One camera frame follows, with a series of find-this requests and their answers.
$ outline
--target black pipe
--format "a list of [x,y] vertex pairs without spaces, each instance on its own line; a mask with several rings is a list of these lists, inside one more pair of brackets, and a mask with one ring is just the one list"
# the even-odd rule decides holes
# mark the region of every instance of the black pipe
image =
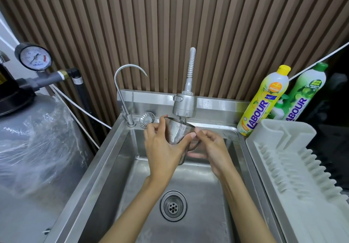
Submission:
[[[91,99],[88,94],[87,88],[85,86],[85,83],[82,79],[81,73],[79,69],[76,68],[70,68],[66,70],[68,75],[72,78],[74,82],[75,89],[79,95],[79,98],[81,100],[81,103],[84,107],[84,110],[91,114],[93,117],[96,117],[91,104]],[[89,117],[90,123],[92,125],[92,128],[97,136],[97,139],[99,141],[99,144],[101,145],[105,139],[105,135],[103,133],[102,125],[97,122],[96,120]]]

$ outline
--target running water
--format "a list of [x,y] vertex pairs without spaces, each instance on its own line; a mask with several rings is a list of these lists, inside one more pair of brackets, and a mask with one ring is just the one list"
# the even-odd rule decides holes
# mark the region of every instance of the running water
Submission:
[[185,117],[179,116],[179,121],[180,121],[181,124],[186,124],[187,119]]

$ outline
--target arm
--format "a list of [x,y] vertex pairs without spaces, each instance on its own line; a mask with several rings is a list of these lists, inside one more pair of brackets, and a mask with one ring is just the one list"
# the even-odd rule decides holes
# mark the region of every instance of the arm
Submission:
[[213,173],[222,184],[241,242],[275,242],[235,169],[223,138],[209,130],[195,131],[206,146]]
[[195,133],[190,133],[177,145],[170,145],[165,139],[164,117],[160,117],[160,123],[147,125],[144,138],[151,174],[99,243],[133,243],[137,240],[148,215],[170,182],[184,149],[194,137]]

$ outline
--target yellow bottle cap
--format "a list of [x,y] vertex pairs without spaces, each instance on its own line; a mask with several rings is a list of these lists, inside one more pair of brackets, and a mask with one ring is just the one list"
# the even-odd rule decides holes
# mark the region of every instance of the yellow bottle cap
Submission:
[[278,74],[282,74],[283,76],[286,76],[291,71],[291,68],[288,65],[282,64],[279,66],[279,69],[277,69]]

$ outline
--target orange circular label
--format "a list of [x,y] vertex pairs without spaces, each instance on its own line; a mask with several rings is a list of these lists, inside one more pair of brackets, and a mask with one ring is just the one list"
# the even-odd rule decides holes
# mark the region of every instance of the orange circular label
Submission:
[[279,92],[282,89],[282,84],[279,82],[273,82],[269,85],[269,91]]

